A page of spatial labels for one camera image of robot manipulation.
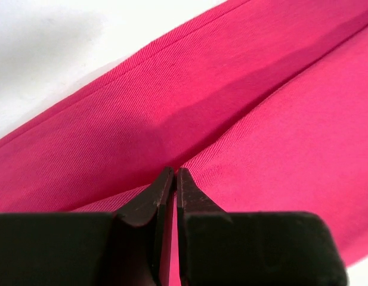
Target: white background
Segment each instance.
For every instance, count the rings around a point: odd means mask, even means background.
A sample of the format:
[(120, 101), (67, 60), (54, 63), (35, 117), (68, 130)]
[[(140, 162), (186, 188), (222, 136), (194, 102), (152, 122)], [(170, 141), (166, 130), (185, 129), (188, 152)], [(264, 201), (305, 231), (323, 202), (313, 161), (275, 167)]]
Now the white background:
[[(0, 138), (221, 2), (0, 0)], [(368, 286), (368, 258), (349, 276)]]

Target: pink cloth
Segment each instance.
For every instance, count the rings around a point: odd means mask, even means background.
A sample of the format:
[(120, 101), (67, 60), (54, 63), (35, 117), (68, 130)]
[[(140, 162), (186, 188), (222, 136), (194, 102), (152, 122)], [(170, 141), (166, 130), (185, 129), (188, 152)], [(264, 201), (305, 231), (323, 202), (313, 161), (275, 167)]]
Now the pink cloth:
[(229, 1), (152, 42), (0, 140), (0, 212), (114, 210), (166, 165), (368, 254), (368, 0)]

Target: seam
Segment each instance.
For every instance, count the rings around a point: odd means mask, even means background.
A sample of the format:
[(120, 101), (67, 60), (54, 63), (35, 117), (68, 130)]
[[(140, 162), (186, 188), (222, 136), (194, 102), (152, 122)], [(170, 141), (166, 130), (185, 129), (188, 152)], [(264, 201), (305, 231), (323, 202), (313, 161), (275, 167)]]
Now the seam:
[[(179, 41), (181, 41), (181, 40), (185, 39), (186, 37), (190, 36), (190, 35), (191, 35), (191, 34), (193, 34), (194, 32), (196, 32), (196, 31), (198, 31), (198, 30), (200, 30), (200, 29), (202, 29), (202, 28), (206, 27), (207, 25), (209, 25), (209, 24), (211, 24), (211, 23), (213, 23), (213, 22), (217, 21), (219, 18), (221, 18), (221, 17), (223, 17), (223, 16), (227, 15), (228, 13), (230, 13), (230, 12), (232, 12), (232, 11), (234, 11), (234, 10), (238, 9), (238, 8), (240, 8), (241, 6), (243, 6), (244, 4), (246, 4), (246, 3), (250, 2), (250, 1), (251, 1), (251, 0), (245, 0), (244, 2), (240, 3), (239, 5), (237, 5), (237, 6), (233, 7), (232, 9), (230, 9), (230, 10), (228, 10), (228, 11), (226, 11), (226, 12), (224, 12), (224, 13), (220, 14), (219, 16), (217, 16), (216, 18), (212, 19), (211, 21), (206, 22), (206, 23), (204, 23), (203, 25), (201, 25), (201, 26), (197, 27), (196, 29), (194, 29), (194, 30), (190, 31), (189, 33), (187, 33), (187, 34), (183, 35), (181, 38), (179, 38), (179, 39), (177, 39), (177, 40), (173, 41), (173, 42), (172, 42), (172, 43), (170, 43), (169, 45), (164, 46), (163, 48), (161, 48), (161, 49), (157, 50), (154, 54), (150, 55), (149, 57), (147, 57), (146, 59), (144, 59), (142, 62), (140, 62), (140, 63), (136, 64), (135, 66), (133, 66), (133, 67), (132, 67), (132, 68), (130, 68), (129, 70), (125, 70), (125, 71), (123, 71), (121, 74), (119, 74), (118, 76), (116, 76), (116, 77), (115, 77), (114, 79), (112, 79), (110, 82), (107, 82), (105, 85), (103, 85), (103, 86), (101, 86), (101, 87), (99, 87), (99, 88), (97, 88), (97, 89), (95, 89), (95, 90), (91, 91), (89, 94), (84, 95), (82, 98), (80, 98), (79, 100), (77, 100), (77, 101), (73, 102), (72, 104), (68, 105), (68, 106), (67, 106), (67, 107), (65, 107), (64, 109), (59, 110), (58, 112), (56, 112), (55, 114), (53, 114), (53, 115), (52, 115), (52, 116), (50, 116), (49, 118), (46, 118), (45, 120), (43, 120), (43, 121), (39, 122), (38, 124), (36, 124), (36, 125), (32, 126), (31, 128), (29, 128), (29, 129), (25, 130), (23, 133), (18, 134), (17, 136), (13, 137), (11, 140), (9, 140), (9, 141), (5, 142), (4, 144), (2, 144), (2, 145), (0, 146), (0, 149), (1, 149), (3, 146), (5, 146), (5, 145), (7, 145), (7, 144), (11, 143), (13, 140), (15, 140), (15, 139), (17, 139), (17, 138), (21, 137), (22, 135), (26, 134), (28, 131), (30, 131), (30, 130), (32, 130), (32, 129), (34, 129), (35, 127), (38, 127), (39, 125), (41, 125), (41, 124), (43, 124), (43, 123), (45, 123), (45, 122), (47, 122), (49, 119), (52, 119), (54, 116), (58, 115), (58, 114), (59, 114), (59, 113), (61, 113), (62, 111), (65, 111), (65, 110), (67, 110), (67, 109), (68, 109), (68, 108), (70, 108), (70, 107), (73, 107), (75, 104), (77, 104), (77, 103), (81, 102), (81, 101), (82, 101), (82, 100), (84, 100), (85, 98), (88, 98), (89, 96), (93, 95), (94, 93), (96, 93), (96, 92), (100, 91), (101, 89), (105, 88), (107, 85), (110, 85), (110, 84), (111, 84), (111, 83), (113, 83), (114, 81), (118, 80), (120, 77), (122, 77), (122, 76), (126, 75), (127, 73), (129, 73), (129, 72), (133, 71), (134, 69), (136, 69), (136, 68), (137, 68), (137, 67), (139, 67), (140, 65), (144, 64), (147, 60), (149, 60), (149, 59), (153, 58), (154, 56), (158, 55), (160, 52), (164, 51), (165, 49), (169, 48), (170, 46), (174, 45), (175, 43), (177, 43), (177, 42), (179, 42)], [(132, 60), (132, 57), (137, 56), (137, 54), (138, 54), (140, 51), (141, 51), (141, 50), (139, 50), (138, 52), (136, 52), (136, 53), (135, 53), (134, 55), (132, 55), (130, 58), (126, 59), (123, 63), (126, 63), (126, 61), (129, 61), (129, 60)]]

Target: pink fabric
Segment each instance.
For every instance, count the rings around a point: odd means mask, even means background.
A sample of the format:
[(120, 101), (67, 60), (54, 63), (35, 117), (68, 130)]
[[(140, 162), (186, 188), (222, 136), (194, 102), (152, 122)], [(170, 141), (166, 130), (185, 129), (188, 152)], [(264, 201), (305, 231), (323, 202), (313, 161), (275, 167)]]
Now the pink fabric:
[(368, 0), (173, 30), (0, 140), (0, 212), (114, 210), (182, 164), (228, 211), (316, 212), (347, 264), (368, 254)]

